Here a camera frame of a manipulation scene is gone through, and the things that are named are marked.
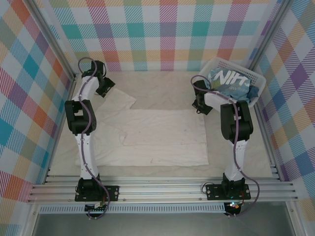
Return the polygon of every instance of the laundry basket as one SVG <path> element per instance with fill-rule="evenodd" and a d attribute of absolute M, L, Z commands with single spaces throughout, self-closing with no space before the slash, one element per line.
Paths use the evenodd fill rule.
<path fill-rule="evenodd" d="M 230 70 L 234 70 L 240 74 L 243 74 L 247 76 L 249 79 L 251 79 L 251 85 L 256 86 L 259 88 L 258 91 L 258 97 L 261 95 L 265 85 L 266 85 L 266 79 L 262 75 L 259 75 L 251 70 L 248 70 L 240 65 L 237 65 L 235 63 L 232 63 L 230 61 L 224 60 L 222 58 L 213 58 L 211 59 L 200 71 L 199 75 L 203 75 L 206 78 L 208 77 L 208 74 L 210 70 L 216 69 L 216 68 L 226 68 Z M 254 104 L 257 102 L 258 97 L 255 97 L 251 100 L 249 103 L 249 108 L 253 107 Z M 207 106 L 213 107 L 217 111 L 220 111 L 220 106 L 222 104 L 228 103 L 226 100 L 220 98 L 219 96 L 216 96 L 211 93 L 205 94 L 205 103 Z"/>

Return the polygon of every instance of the cable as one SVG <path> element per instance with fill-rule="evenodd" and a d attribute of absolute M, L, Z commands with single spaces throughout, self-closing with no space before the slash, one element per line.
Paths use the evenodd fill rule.
<path fill-rule="evenodd" d="M 82 105 L 82 107 L 86 110 L 86 112 L 88 113 L 88 116 L 89 116 L 89 123 L 88 123 L 87 127 L 81 133 L 81 153 L 82 153 L 82 160 L 83 160 L 83 165 L 85 166 L 85 169 L 91 175 L 91 177 L 99 184 L 99 186 L 101 186 L 104 189 L 104 191 L 105 191 L 105 193 L 107 195 L 107 206 L 106 206 L 104 212 L 101 215 L 99 215 L 98 217 L 91 217 L 91 215 L 90 215 L 91 210 L 88 211 L 88 216 L 89 216 L 90 219 L 98 220 L 99 218 L 103 217 L 104 214 L 106 213 L 106 211 L 108 210 L 110 199 L 109 199 L 109 193 L 108 193 L 107 189 L 105 188 L 105 186 L 90 171 L 90 169 L 88 167 L 88 164 L 87 164 L 87 162 L 85 160 L 85 156 L 84 156 L 84 143 L 83 143 L 84 138 L 83 138 L 83 135 L 87 132 L 87 130 L 89 129 L 89 127 L 90 127 L 90 125 L 92 123 L 92 115 L 91 115 L 89 109 L 87 108 L 87 106 L 82 102 L 81 97 L 82 97 L 82 92 L 83 92 L 83 89 L 84 89 L 85 85 L 93 78 L 93 76 L 95 75 L 95 73 L 97 71 L 97 64 L 96 64 L 95 60 L 93 60 L 90 57 L 83 57 L 83 58 L 79 59 L 79 61 L 78 61 L 78 67 L 79 67 L 79 70 L 81 71 L 81 73 L 83 73 L 83 71 L 82 71 L 82 69 L 80 67 L 80 62 L 82 60 L 84 60 L 84 59 L 91 60 L 95 64 L 95 70 L 92 73 L 92 75 L 89 77 L 89 79 L 84 82 L 84 84 L 81 87 L 80 93 L 79 93 L 79 102 Z"/>
<path fill-rule="evenodd" d="M 205 76 L 203 76 L 203 75 L 195 75 L 195 76 L 193 76 L 193 77 L 191 78 L 191 80 L 190 80 L 191 85 L 192 85 L 195 89 L 197 89 L 197 90 L 199 90 L 199 91 L 208 92 L 208 93 L 217 95 L 217 96 L 223 98 L 224 100 L 229 101 L 229 102 L 233 105 L 234 110 L 235 110 L 235 121 L 236 121 L 236 130 L 235 130 L 235 132 L 236 132 L 236 134 L 235 134 L 234 145 L 233 145 L 234 163 L 235 163 L 237 169 L 239 170 L 239 172 L 242 174 L 242 176 L 244 176 L 245 178 L 247 178 L 247 179 L 253 181 L 253 182 L 257 185 L 257 196 L 256 196 L 254 202 L 252 203 L 252 205 L 251 205 L 248 209 L 246 209 L 245 211 L 243 211 L 242 213 L 240 213 L 240 214 L 238 214 L 238 215 L 232 215 L 232 214 L 230 214 L 230 213 L 227 212 L 227 214 L 232 215 L 232 216 L 235 216 L 235 217 L 236 217 L 236 216 L 242 216 L 242 215 L 246 214 L 248 211 L 250 211 L 250 210 L 254 207 L 254 205 L 256 204 L 256 202 L 257 202 L 257 200 L 258 200 L 258 198 L 259 198 L 259 194 L 260 194 L 260 186 L 259 186 L 259 183 L 258 183 L 255 179 L 253 179 L 253 178 L 247 176 L 247 175 L 241 170 L 241 167 L 238 165 L 237 160 L 236 160 L 236 143 L 237 143 L 237 140 L 238 140 L 238 132 L 239 132 L 238 110 L 237 110 L 237 107 L 236 107 L 235 102 L 234 102 L 232 99 L 230 99 L 230 98 L 228 98 L 228 97 L 226 97 L 226 96 L 220 94 L 220 93 L 217 92 L 217 91 L 212 91 L 212 90 L 208 90 L 208 89 L 198 88 L 196 85 L 194 85 L 192 81 L 193 81 L 193 79 L 196 78 L 196 77 L 201 77 L 201 78 L 203 78 L 203 79 L 205 79 L 205 80 L 207 80 L 207 81 L 209 82 L 208 78 L 206 78 Z"/>
<path fill-rule="evenodd" d="M 203 194 L 206 194 L 206 195 L 207 195 L 207 193 L 205 193 L 205 192 L 203 191 L 203 188 L 205 187 L 205 185 L 206 185 L 207 183 L 214 184 L 214 183 L 212 183 L 212 182 L 206 182 L 206 183 L 203 184 L 203 186 L 202 186 L 202 188 L 201 188 L 201 192 L 202 192 Z"/>

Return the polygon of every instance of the purple cable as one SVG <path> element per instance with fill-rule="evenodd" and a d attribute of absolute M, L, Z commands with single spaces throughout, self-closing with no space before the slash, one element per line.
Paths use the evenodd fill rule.
<path fill-rule="evenodd" d="M 247 175 L 241 170 L 241 167 L 238 165 L 238 163 L 237 163 L 237 161 L 236 161 L 236 143 L 237 143 L 237 140 L 238 140 L 238 132 L 239 132 L 238 110 L 237 110 L 237 107 L 236 107 L 235 102 L 234 102 L 232 99 L 230 99 L 230 98 L 228 98 L 228 97 L 226 97 L 226 96 L 224 96 L 224 95 L 222 95 L 222 94 L 220 94 L 220 93 L 218 93 L 218 92 L 211 91 L 211 90 L 208 90 L 208 89 L 198 88 L 196 85 L 194 85 L 192 81 L 193 81 L 193 79 L 196 78 L 196 77 L 201 77 L 201 78 L 205 79 L 206 81 L 208 81 L 208 83 L 210 84 L 209 80 L 208 80 L 205 76 L 203 76 L 203 75 L 195 75 L 195 76 L 193 76 L 193 77 L 191 78 L 191 80 L 190 80 L 191 85 L 192 85 L 195 89 L 197 89 L 197 90 L 199 90 L 199 91 L 202 91 L 202 92 L 208 92 L 208 93 L 211 93 L 211 94 L 215 94 L 215 95 L 217 95 L 217 96 L 223 98 L 224 100 L 229 101 L 230 103 L 232 103 L 232 105 L 233 105 L 233 107 L 234 107 L 234 110 L 235 110 L 235 120 L 236 120 L 236 130 L 235 130 L 235 132 L 236 132 L 236 134 L 235 134 L 234 145 L 233 145 L 234 163 L 235 163 L 237 169 L 239 170 L 239 172 L 240 172 L 245 178 L 247 178 L 247 179 L 253 181 L 253 182 L 257 185 L 257 196 L 256 196 L 254 202 L 252 203 L 252 205 L 251 205 L 248 209 L 246 209 L 245 211 L 243 211 L 242 213 L 240 213 L 240 214 L 238 214 L 238 215 L 232 215 L 232 214 L 230 214 L 230 213 L 227 212 L 227 214 L 232 215 L 232 216 L 235 216 L 235 217 L 236 217 L 236 216 L 242 216 L 242 215 L 244 215 L 245 213 L 247 213 L 248 211 L 250 211 L 250 210 L 253 208 L 253 206 L 256 204 L 256 202 L 257 202 L 257 200 L 258 200 L 258 198 L 259 198 L 259 194 L 260 194 L 260 186 L 259 186 L 259 183 L 258 183 L 255 179 L 253 179 L 253 178 L 247 176 Z"/>
<path fill-rule="evenodd" d="M 88 79 L 86 82 L 84 82 L 84 84 L 83 84 L 82 87 L 81 87 L 80 93 L 79 93 L 79 102 L 80 102 L 80 104 L 82 105 L 82 107 L 87 111 L 88 116 L 89 116 L 89 123 L 88 123 L 87 127 L 85 128 L 85 130 L 83 130 L 82 133 L 81 133 L 81 153 L 82 153 L 82 160 L 83 160 L 83 165 L 84 165 L 85 168 L 87 169 L 87 172 L 89 172 L 89 174 L 91 175 L 91 177 L 99 184 L 99 186 L 101 186 L 101 187 L 104 189 L 104 191 L 105 191 L 105 193 L 106 193 L 106 195 L 107 195 L 107 199 L 108 199 L 108 200 L 107 200 L 107 206 L 106 206 L 104 212 L 103 212 L 100 216 L 98 216 L 98 217 L 91 217 L 91 216 L 90 216 L 90 211 L 91 211 L 91 210 L 88 211 L 88 216 L 89 216 L 90 219 L 98 220 L 99 218 L 103 217 L 104 214 L 105 214 L 105 212 L 108 210 L 109 203 L 110 203 L 110 199 L 109 199 L 109 193 L 108 193 L 107 189 L 105 188 L 105 186 L 93 175 L 93 173 L 92 173 L 92 172 L 90 171 L 90 169 L 88 168 L 88 164 L 87 164 L 87 162 L 85 161 L 85 156 L 84 156 L 84 148 L 83 148 L 83 146 L 84 146 L 84 145 L 83 145 L 84 139 L 83 139 L 83 135 L 86 133 L 86 131 L 89 129 L 89 127 L 90 127 L 90 125 L 91 125 L 91 122 L 92 122 L 92 118 L 91 118 L 91 117 L 92 117 L 92 116 L 91 116 L 91 113 L 90 113 L 89 109 L 87 108 L 87 106 L 82 102 L 81 97 L 82 97 L 82 92 L 83 92 L 83 89 L 84 89 L 85 85 L 93 78 L 93 76 L 95 75 L 95 73 L 96 73 L 96 71 L 97 71 L 97 64 L 96 64 L 95 60 L 93 60 L 93 59 L 90 58 L 90 57 L 83 57 L 83 58 L 79 59 L 79 61 L 78 61 L 78 67 L 79 67 L 79 70 L 80 70 L 81 73 L 83 73 L 83 71 L 82 71 L 82 69 L 81 69 L 81 67 L 80 67 L 80 62 L 81 62 L 83 59 L 89 59 L 89 60 L 91 60 L 91 61 L 95 64 L 95 70 L 93 71 L 93 73 L 92 73 L 92 75 L 89 77 L 89 79 Z"/>

